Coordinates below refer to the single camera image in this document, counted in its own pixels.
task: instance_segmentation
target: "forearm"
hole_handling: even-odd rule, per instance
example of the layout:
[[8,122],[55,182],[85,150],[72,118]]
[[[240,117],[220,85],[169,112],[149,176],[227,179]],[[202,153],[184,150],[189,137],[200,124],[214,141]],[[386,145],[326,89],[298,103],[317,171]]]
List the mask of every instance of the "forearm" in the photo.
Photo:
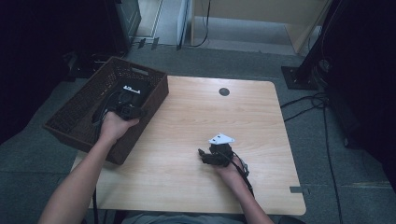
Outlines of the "forearm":
[[245,183],[236,182],[232,186],[233,194],[241,204],[248,224],[274,224],[274,222],[265,214],[256,199],[248,190]]
[[52,194],[39,223],[80,223],[112,145],[111,141],[99,139],[86,158]]

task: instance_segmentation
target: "black metal stand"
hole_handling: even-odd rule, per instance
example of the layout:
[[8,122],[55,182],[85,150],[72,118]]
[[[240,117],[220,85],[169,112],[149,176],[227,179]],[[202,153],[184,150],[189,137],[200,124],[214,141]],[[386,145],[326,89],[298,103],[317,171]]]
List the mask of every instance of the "black metal stand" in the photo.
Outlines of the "black metal stand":
[[312,76],[307,79],[298,78],[298,67],[281,66],[283,78],[285,78],[286,85],[292,90],[317,90],[318,85]]
[[[329,9],[328,16],[323,24],[322,30],[328,28],[330,17],[338,5],[339,0],[334,0]],[[303,63],[299,67],[282,66],[283,77],[290,90],[317,90],[318,85],[312,76],[312,68],[318,64],[322,55],[321,43],[323,40],[323,33],[320,32],[318,40],[315,42],[308,55],[306,55]]]

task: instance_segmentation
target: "person's right hand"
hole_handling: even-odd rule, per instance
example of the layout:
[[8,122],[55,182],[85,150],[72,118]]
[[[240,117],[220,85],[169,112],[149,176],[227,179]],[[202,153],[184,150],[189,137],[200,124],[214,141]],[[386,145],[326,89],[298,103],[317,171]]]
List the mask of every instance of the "person's right hand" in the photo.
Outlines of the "person's right hand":
[[[243,170],[241,161],[236,156],[233,157],[233,162]],[[215,165],[213,167],[230,189],[237,190],[238,188],[246,187],[244,179],[238,173],[236,167],[232,163],[228,164],[226,167]]]

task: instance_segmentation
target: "gray floor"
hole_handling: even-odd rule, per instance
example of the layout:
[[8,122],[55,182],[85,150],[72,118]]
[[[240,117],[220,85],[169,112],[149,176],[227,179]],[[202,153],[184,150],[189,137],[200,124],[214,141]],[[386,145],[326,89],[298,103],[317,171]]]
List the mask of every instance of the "gray floor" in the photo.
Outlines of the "gray floor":
[[[144,6],[142,17],[146,14],[151,15],[157,10],[156,7],[149,8]],[[138,35],[137,39],[146,38],[147,42],[152,42],[153,38],[159,38],[159,44],[177,44],[177,18],[180,13],[182,0],[163,0],[160,18],[156,26],[154,36],[147,37]],[[205,38],[205,18],[195,17],[194,43],[200,44]],[[184,46],[191,45],[191,28],[187,29]],[[303,55],[305,56],[310,47],[318,38],[319,27],[310,36],[301,52],[296,53],[290,43],[289,36],[282,23],[265,21],[240,21],[219,18],[210,18],[208,26],[208,37],[206,42],[200,46],[203,49],[230,49],[250,52],[263,52],[284,55]]]
[[163,0],[139,0],[142,20],[136,35],[146,38],[154,37],[157,22],[160,17]]
[[[164,0],[162,16],[165,15],[164,10],[172,8],[172,5],[176,7],[177,1]],[[167,24],[167,29],[170,29],[175,22],[166,19],[159,20],[158,24],[156,35],[161,41],[170,41],[170,35],[162,35],[161,29],[166,29],[162,25]],[[171,46],[158,46],[155,50],[150,46],[142,49],[134,46],[125,59],[174,76],[272,81],[276,85],[279,102],[284,104],[316,91],[288,90],[280,66],[298,66],[304,57],[282,50],[281,47],[290,48],[282,41],[280,44],[267,43],[272,45],[267,52],[250,48],[188,47],[177,51],[171,42],[164,43]],[[61,83],[28,126],[0,146],[0,223],[6,218],[9,223],[36,223],[49,196],[69,173],[77,151],[59,143],[42,129],[42,125],[85,82],[86,79],[78,79],[73,83]],[[282,110],[283,117],[289,118],[309,106],[309,102],[291,105]],[[330,108],[326,114],[331,162],[344,223],[396,223],[396,195],[381,165],[364,150],[345,148],[344,136],[335,115]],[[286,122],[286,128],[307,208],[306,213],[298,218],[306,223],[339,223],[322,111],[313,110],[290,120]],[[114,211],[109,211],[107,223],[111,223],[113,216]],[[279,220],[277,215],[271,215],[271,218],[275,222]],[[87,219],[92,223],[92,210]]]

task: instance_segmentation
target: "black device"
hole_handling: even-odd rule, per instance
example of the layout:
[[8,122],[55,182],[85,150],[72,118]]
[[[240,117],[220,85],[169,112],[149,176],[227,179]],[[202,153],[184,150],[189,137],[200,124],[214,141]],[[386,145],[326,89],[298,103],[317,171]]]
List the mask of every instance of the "black device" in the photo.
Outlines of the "black device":
[[[233,152],[233,149],[230,147],[229,144],[211,144],[210,154],[205,153],[203,150],[198,148],[198,153],[201,156],[201,160],[205,164],[210,165],[221,165],[223,167],[227,167],[230,163],[235,166],[238,173],[242,176],[245,183],[247,184],[247,188],[249,189],[250,193],[254,196],[253,187],[251,186],[250,182],[248,181],[248,165],[238,156],[236,153]],[[242,169],[233,162],[233,156],[236,156],[242,163]]]
[[101,123],[104,114],[115,112],[124,120],[141,119],[147,111],[141,108],[150,92],[148,81],[134,78],[122,78],[107,94],[92,116],[92,123]]

